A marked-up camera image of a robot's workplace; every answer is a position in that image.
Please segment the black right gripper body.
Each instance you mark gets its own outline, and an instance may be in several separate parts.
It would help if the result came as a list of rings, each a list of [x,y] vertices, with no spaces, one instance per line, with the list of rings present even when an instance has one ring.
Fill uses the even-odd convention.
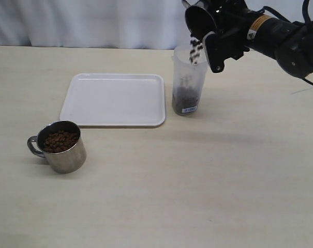
[[[202,43],[208,65],[213,73],[221,73],[225,60],[243,57],[248,23],[257,13],[248,9],[245,1],[209,1],[208,13],[213,28],[203,35]]]

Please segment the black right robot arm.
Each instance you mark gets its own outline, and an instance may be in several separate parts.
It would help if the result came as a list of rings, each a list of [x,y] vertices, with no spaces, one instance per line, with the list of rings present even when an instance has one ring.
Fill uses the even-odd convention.
[[[291,22],[275,9],[250,10],[245,1],[197,1],[185,7],[191,35],[202,42],[213,73],[225,60],[238,60],[250,50],[277,61],[289,75],[305,79],[313,73],[313,20],[309,1],[302,3],[304,21]]]

